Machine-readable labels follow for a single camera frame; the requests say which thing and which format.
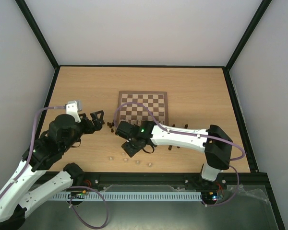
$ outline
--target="wooden tabletop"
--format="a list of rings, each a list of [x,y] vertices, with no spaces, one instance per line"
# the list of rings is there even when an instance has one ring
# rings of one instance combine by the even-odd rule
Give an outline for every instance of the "wooden tabletop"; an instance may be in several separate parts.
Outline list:
[[[170,125],[188,124],[189,129],[218,125],[242,146],[222,69],[61,67],[49,106],[79,99],[82,112],[88,116],[103,110],[107,124],[113,121],[122,90],[166,91]],[[61,113],[48,111],[42,131]],[[81,146],[69,149],[50,170],[60,171],[75,162],[86,172],[196,173],[206,161],[205,155],[197,151],[176,147],[169,151],[168,146],[158,146],[153,154],[141,151],[129,158],[121,148],[124,142],[104,125],[101,131],[83,135]],[[233,148],[231,156],[240,155]],[[246,158],[231,165],[239,172],[250,172]]]

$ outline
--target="black bracket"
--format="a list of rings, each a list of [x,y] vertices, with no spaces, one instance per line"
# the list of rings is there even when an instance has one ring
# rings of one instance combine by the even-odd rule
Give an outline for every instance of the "black bracket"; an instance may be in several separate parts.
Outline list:
[[[219,126],[210,125],[207,132],[210,136],[222,138],[232,142],[229,136]],[[229,169],[232,145],[208,138],[204,146],[205,155],[209,166],[220,170]]]
[[[24,214],[27,211],[26,208],[22,208],[17,205],[13,215],[6,221],[0,223],[0,230],[17,230],[25,222]]]

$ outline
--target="black robotic arm joint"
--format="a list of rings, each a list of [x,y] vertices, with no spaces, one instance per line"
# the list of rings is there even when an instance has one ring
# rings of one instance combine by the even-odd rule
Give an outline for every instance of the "black robotic arm joint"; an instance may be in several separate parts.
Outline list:
[[[76,142],[81,141],[83,134],[92,134],[101,130],[103,125],[104,112],[91,113],[89,120],[85,114],[79,115],[81,121],[76,122],[75,118],[69,114],[61,114],[49,124],[49,129],[42,133],[39,139],[34,141],[32,158],[30,165],[32,171],[48,170],[59,161],[64,153]],[[23,154],[23,161],[27,160],[29,148]]]
[[[0,230],[17,230],[25,222],[24,214],[27,211],[26,208],[22,208],[17,205],[13,215],[6,221],[0,222]]]
[[[219,126],[210,125],[207,132],[210,136],[222,138],[232,142],[230,137]],[[208,138],[207,142],[205,143],[207,164],[215,169],[229,169],[231,149],[232,145]]]
[[[71,176],[71,179],[73,179],[73,186],[81,185],[84,180],[84,172],[83,170],[77,165],[76,163],[70,163],[67,164],[63,171],[68,172],[68,174]]]

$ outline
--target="white wall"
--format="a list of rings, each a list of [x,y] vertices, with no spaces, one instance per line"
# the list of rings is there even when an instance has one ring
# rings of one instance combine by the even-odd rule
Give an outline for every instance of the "white wall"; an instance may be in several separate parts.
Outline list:
[[[59,64],[226,65],[261,0],[26,0]]]
[[[272,1],[231,76],[260,170],[288,229],[288,0]]]
[[[13,0],[0,0],[0,189],[28,148],[54,70]]]

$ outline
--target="chessboard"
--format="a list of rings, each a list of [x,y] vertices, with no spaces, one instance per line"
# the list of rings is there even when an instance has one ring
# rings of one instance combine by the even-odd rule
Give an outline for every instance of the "chessboard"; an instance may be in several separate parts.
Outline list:
[[[126,102],[142,103],[159,123],[168,125],[168,95],[167,92],[155,91],[120,91],[118,106]],[[117,121],[127,121],[132,125],[140,125],[142,121],[152,121],[148,112],[137,104],[128,104],[121,108]]]

